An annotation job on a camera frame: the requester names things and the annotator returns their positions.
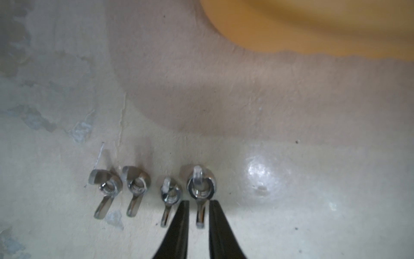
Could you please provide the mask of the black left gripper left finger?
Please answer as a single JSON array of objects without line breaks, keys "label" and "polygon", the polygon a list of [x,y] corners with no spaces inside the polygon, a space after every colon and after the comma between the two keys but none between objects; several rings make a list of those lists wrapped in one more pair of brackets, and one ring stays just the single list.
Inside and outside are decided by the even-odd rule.
[{"label": "black left gripper left finger", "polygon": [[186,259],[189,237],[189,201],[181,201],[153,259]]}]

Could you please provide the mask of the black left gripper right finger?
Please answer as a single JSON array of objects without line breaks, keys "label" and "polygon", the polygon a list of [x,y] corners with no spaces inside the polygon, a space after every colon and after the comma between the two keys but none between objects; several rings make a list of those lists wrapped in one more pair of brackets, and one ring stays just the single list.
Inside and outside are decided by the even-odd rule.
[{"label": "black left gripper right finger", "polygon": [[211,259],[246,259],[217,200],[209,202],[209,251]]}]

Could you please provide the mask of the steel wing nut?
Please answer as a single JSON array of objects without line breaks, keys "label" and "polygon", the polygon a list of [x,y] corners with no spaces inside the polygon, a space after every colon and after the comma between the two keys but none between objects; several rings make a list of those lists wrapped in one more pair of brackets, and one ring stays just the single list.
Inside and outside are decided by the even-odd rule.
[{"label": "steel wing nut", "polygon": [[103,220],[110,210],[115,197],[122,191],[123,183],[121,178],[115,171],[94,169],[89,175],[88,183],[90,185],[97,185],[103,194],[102,201],[94,213],[95,219]]},{"label": "steel wing nut", "polygon": [[181,200],[182,187],[175,179],[165,177],[160,192],[161,199],[165,204],[160,226],[165,228],[168,223],[171,208]]},{"label": "steel wing nut", "polygon": [[124,166],[122,173],[126,177],[128,190],[132,193],[126,215],[133,218],[137,215],[143,196],[151,186],[151,177],[141,168]]},{"label": "steel wing nut", "polygon": [[203,229],[205,226],[205,207],[217,191],[215,176],[211,170],[196,165],[187,179],[187,190],[190,196],[196,201],[196,227]]}]

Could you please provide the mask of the yellow oval storage tray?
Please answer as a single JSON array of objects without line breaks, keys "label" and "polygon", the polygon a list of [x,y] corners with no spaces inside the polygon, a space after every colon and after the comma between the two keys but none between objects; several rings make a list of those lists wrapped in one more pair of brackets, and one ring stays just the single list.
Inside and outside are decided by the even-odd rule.
[{"label": "yellow oval storage tray", "polygon": [[257,52],[414,59],[413,1],[202,1],[228,40]]}]

